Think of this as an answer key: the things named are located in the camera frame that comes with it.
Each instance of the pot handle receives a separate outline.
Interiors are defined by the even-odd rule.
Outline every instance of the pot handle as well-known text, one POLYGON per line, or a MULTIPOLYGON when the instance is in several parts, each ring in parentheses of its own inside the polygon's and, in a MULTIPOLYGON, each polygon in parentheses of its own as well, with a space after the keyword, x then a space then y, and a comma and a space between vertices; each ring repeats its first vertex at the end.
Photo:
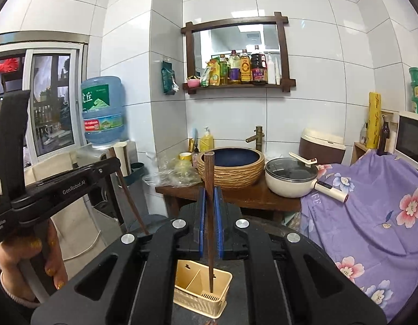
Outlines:
POLYGON ((299 160, 299 161, 303 162, 305 164, 305 166, 307 166, 307 167, 311 167, 311 165, 314 165, 314 164, 317 163, 317 159, 316 158, 314 158, 312 160, 307 160, 307 159, 304 159, 303 157, 301 157, 301 156, 299 156, 299 155, 297 155, 295 153, 292 153, 292 152, 289 152, 289 155, 292 158, 295 158, 296 160, 299 160))
POLYGON ((314 185, 314 189, 316 189, 317 191, 323 194, 329 195, 331 198, 334 198, 341 203, 346 203, 347 199, 349 198, 349 194, 346 194, 334 188, 330 184, 327 184, 322 181, 317 181, 316 184, 314 185))

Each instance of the sink basin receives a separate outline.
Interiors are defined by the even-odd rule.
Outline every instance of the sink basin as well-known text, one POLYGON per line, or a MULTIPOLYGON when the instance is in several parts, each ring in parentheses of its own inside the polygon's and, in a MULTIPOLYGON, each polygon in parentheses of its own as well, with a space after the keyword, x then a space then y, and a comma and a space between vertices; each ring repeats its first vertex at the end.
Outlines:
MULTIPOLYGON (((215 148, 215 185, 224 189, 246 187, 260 177, 264 155, 253 149, 239 147, 215 148)), ((197 158, 197 169, 204 180, 203 153, 197 158)))

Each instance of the yellow soap bottle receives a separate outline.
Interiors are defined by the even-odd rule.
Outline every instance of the yellow soap bottle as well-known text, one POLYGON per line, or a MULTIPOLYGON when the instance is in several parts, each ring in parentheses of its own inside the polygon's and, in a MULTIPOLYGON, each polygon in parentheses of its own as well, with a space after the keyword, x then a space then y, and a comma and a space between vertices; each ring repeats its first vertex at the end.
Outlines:
POLYGON ((206 133, 200 139, 200 152, 209 152, 215 147, 213 135, 210 134, 209 127, 205 127, 206 133))

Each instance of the hand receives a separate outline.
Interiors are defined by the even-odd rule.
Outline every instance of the hand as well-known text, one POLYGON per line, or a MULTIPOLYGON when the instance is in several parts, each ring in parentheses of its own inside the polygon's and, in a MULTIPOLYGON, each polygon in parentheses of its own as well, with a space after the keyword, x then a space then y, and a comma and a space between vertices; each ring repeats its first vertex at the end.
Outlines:
MULTIPOLYGON (((61 255, 57 230, 51 220, 48 221, 47 241, 49 255, 45 263, 45 272, 54 278, 54 285, 59 290, 67 282, 67 273, 61 255)), ((0 267, 3 286, 14 296, 33 302, 35 295, 25 282, 18 269, 22 259, 30 259, 42 250, 41 241, 34 236, 12 236, 0 243, 0 267)))

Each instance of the wooden mirror frame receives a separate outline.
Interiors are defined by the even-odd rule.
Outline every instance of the wooden mirror frame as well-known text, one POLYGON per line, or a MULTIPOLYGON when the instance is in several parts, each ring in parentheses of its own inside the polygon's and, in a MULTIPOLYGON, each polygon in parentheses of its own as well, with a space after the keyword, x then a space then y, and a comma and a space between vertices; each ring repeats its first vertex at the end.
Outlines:
MULTIPOLYGON (((287 53, 287 41, 286 33, 284 32, 284 24, 288 23, 289 19, 286 16, 281 15, 281 12, 274 12, 273 16, 265 17, 243 17, 243 18, 227 18, 217 21, 204 22, 199 24, 193 24, 187 22, 185 27, 180 31, 186 37, 186 61, 187 61, 187 77, 195 76, 195 54, 194 54, 194 37, 193 33, 198 31, 205 31, 210 29, 218 29, 225 27, 234 27, 238 25, 253 25, 253 24, 275 24, 278 31, 278 42, 280 45, 280 57, 281 57, 281 84, 242 84, 242 85, 230 85, 219 87, 261 87, 261 88, 281 88, 283 92, 290 92, 292 86, 296 86, 296 80, 290 78, 289 71, 289 56, 287 53)), ((195 94, 197 88, 188 88, 188 84, 183 84, 183 89, 188 94, 195 94)))

